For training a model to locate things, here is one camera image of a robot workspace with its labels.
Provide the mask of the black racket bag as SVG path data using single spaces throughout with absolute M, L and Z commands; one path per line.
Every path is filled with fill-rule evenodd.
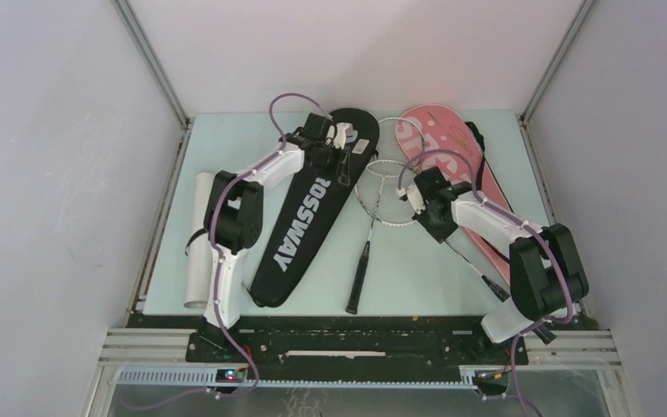
M 314 179 L 311 169 L 289 176 L 292 179 L 289 190 L 250 289 L 252 300 L 260 307 L 277 308 L 293 293 L 376 151 L 380 128 L 373 115 L 362 109 L 344 108 L 335 110 L 332 117 L 336 122 L 349 122 L 354 128 L 347 137 L 347 146 L 351 150 L 351 184 L 348 187 L 331 185 L 303 240 L 299 245 L 293 245 L 285 240 L 293 235 L 292 223 L 301 214 L 307 188 Z

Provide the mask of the pink sport racket bag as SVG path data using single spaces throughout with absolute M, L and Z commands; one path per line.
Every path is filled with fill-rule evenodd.
M 413 107 L 400 118 L 407 119 L 409 122 L 397 120 L 394 125 L 394 137 L 407 159 L 431 149 L 450 149 L 459 152 L 469 159 L 477 176 L 481 172 L 478 188 L 503 209 L 512 211 L 510 203 L 486 162 L 484 156 L 485 139 L 478 132 L 473 122 L 465 122 L 453 109 L 440 104 Z M 433 166 L 438 167 L 444 177 L 453 184 L 471 180 L 468 168 L 464 166 L 460 159 L 450 155 L 424 156 L 420 162 L 414 164 L 418 171 Z M 509 284 L 509 265 L 508 261 L 504 259 L 505 257 L 470 229 L 467 228 L 464 233 L 479 252 L 497 269 L 502 280 Z

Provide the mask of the white shuttlecock tube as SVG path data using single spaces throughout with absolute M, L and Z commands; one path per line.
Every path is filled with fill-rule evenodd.
M 191 236 L 186 245 L 188 277 L 184 307 L 205 308 L 209 298 L 212 254 L 208 243 L 208 227 L 205 215 L 215 175 L 201 172 L 195 176 L 195 191 L 192 205 Z

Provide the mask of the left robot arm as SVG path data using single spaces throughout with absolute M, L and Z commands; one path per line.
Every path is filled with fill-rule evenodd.
M 253 167 L 236 174 L 215 174 L 204 217 L 204 231 L 213 250 L 214 277 L 205 311 L 208 323 L 219 328 L 207 339 L 206 349 L 218 361 L 231 361 L 240 350 L 239 337 L 229 332 L 241 315 L 238 300 L 242 278 L 237 263 L 258 241 L 264 215 L 265 190 L 304 169 L 313 172 L 302 212 L 292 223 L 286 243 L 299 245 L 332 184 L 351 184 L 347 146 L 354 132 L 349 122 L 332 116 L 309 115 L 303 127 L 281 136 L 280 144 Z

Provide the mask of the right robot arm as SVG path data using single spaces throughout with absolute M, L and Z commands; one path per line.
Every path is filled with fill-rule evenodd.
M 458 228 L 472 231 L 508 261 L 510 295 L 481 319 L 470 340 L 473 357 L 496 361 L 505 341 L 545 319 L 567 322 L 589 283 L 571 231 L 561 223 L 541 226 L 517 217 L 471 183 L 451 184 L 438 168 L 417 174 L 400 190 L 416 220 L 437 242 Z

